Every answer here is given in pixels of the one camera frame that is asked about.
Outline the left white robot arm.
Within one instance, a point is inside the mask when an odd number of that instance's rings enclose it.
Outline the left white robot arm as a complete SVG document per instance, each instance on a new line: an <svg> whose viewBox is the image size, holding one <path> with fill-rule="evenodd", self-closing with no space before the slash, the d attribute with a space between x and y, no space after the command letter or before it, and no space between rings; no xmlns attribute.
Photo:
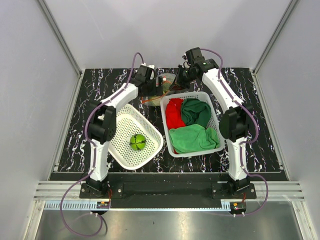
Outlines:
<svg viewBox="0 0 320 240"><path fill-rule="evenodd" d="M111 140L117 130L117 113L137 97L152 97L162 92L162 84L157 83L154 65L142 63L133 79L128 79L117 91L99 103L91 105L84 127L84 135L90 143L90 165L85 184L97 198L108 193L106 178L107 154Z"/></svg>

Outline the clear zip top bag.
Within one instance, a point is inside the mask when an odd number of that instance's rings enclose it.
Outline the clear zip top bag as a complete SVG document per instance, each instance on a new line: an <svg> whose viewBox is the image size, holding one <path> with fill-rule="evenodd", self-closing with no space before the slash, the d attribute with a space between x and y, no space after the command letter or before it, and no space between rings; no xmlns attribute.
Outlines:
<svg viewBox="0 0 320 240"><path fill-rule="evenodd" d="M163 98L163 96L169 96L171 94L174 94L175 91L172 90L170 91L169 90L169 87L171 86L171 84L173 83L176 75L174 73L162 73L160 74L158 77L163 77L163 82L162 82L162 89L163 89L163 94L160 96ZM145 100L147 99L148 97L141 97L140 98L140 101L143 105Z"/></svg>

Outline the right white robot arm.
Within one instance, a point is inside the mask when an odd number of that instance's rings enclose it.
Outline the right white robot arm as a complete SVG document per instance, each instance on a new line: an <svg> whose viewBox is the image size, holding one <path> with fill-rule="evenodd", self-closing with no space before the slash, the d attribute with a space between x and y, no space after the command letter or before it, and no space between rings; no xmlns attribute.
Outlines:
<svg viewBox="0 0 320 240"><path fill-rule="evenodd" d="M186 66L179 65L170 90L188 89L192 81L200 80L213 93L222 108L218 124L226 140L229 156L230 180L222 187L232 198L239 198L250 186L250 176L245 162L248 132L251 126L258 128L252 115L252 106L237 96L222 76L222 65L213 59L205 59L200 47L185 52Z"/></svg>

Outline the green fake cabbage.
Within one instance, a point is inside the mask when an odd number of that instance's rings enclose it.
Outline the green fake cabbage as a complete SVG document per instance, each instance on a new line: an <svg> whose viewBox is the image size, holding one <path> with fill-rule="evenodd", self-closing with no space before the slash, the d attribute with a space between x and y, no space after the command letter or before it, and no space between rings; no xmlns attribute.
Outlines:
<svg viewBox="0 0 320 240"><path fill-rule="evenodd" d="M152 96L152 97L148 97L144 104L147 106L152 106L152 107L157 107L160 105L162 97L161 96Z"/></svg>

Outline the green fake watermelon ball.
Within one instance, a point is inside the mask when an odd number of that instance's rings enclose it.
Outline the green fake watermelon ball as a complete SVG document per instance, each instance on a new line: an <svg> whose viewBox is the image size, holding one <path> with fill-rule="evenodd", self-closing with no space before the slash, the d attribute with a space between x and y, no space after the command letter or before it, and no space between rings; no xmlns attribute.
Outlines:
<svg viewBox="0 0 320 240"><path fill-rule="evenodd" d="M130 137L129 145L134 151L143 150L146 146L146 138L142 134L134 134Z"/></svg>

